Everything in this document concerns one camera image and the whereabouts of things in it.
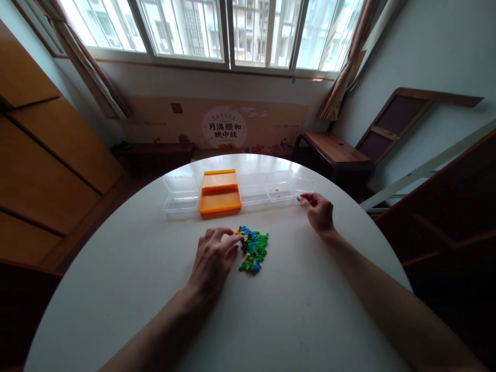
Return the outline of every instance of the wooden wardrobe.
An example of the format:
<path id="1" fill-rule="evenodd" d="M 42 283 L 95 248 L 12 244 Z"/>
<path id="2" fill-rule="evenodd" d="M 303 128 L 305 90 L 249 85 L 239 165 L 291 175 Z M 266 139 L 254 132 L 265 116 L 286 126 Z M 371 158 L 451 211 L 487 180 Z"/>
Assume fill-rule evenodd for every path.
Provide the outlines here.
<path id="1" fill-rule="evenodd" d="M 0 22 L 0 261 L 57 272 L 125 172 Z"/>

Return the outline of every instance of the curtain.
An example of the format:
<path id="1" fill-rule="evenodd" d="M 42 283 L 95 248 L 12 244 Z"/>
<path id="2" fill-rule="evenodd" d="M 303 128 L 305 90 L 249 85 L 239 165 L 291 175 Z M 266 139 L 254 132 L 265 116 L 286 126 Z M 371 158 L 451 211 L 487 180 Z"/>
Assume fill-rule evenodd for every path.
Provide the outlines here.
<path id="1" fill-rule="evenodd" d="M 129 118 L 130 108 L 87 50 L 57 0 L 36 0 L 64 51 L 108 119 Z"/>
<path id="2" fill-rule="evenodd" d="M 364 0 L 355 32 L 351 38 L 350 50 L 348 51 L 345 64 L 320 107 L 317 116 L 319 120 L 334 121 L 337 119 L 341 101 L 350 82 L 358 55 L 367 41 L 370 30 L 384 8 L 384 4 L 385 2 L 382 0 Z"/>

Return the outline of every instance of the chair backrest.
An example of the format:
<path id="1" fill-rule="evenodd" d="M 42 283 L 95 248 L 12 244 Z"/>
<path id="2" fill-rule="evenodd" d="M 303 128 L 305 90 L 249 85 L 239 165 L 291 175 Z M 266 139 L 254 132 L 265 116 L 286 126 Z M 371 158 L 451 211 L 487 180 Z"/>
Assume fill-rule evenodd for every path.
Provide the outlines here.
<path id="1" fill-rule="evenodd" d="M 356 149 L 378 164 L 435 102 L 472 108 L 482 100 L 483 97 L 398 88 L 358 142 Z"/>

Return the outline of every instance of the hand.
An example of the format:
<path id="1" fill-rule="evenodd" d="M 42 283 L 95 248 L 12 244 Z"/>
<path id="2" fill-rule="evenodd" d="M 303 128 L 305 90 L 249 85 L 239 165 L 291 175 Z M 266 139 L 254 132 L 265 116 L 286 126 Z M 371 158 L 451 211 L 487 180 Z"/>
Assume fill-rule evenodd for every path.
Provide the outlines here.
<path id="1" fill-rule="evenodd" d="M 323 239 L 337 234 L 332 223 L 332 203 L 317 193 L 304 193 L 300 196 L 301 206 L 317 234 Z"/>
<path id="2" fill-rule="evenodd" d="M 224 234 L 231 235 L 224 241 Z M 209 228 L 198 241 L 195 265 L 187 287 L 209 299 L 222 289 L 231 267 L 233 267 L 242 235 L 234 235 L 228 227 Z"/>

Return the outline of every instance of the pile of building blocks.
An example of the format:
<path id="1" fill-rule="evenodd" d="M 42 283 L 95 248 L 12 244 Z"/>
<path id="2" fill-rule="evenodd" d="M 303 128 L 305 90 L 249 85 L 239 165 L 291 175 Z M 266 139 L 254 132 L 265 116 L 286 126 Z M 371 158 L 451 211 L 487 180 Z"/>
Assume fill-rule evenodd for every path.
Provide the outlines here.
<path id="1" fill-rule="evenodd" d="M 265 247 L 269 242 L 269 233 L 260 235 L 259 231 L 251 231 L 246 226 L 240 226 L 234 234 L 244 236 L 244 240 L 241 242 L 241 249 L 245 254 L 245 258 L 239 270 L 258 272 L 260 270 L 260 263 L 267 254 Z"/>

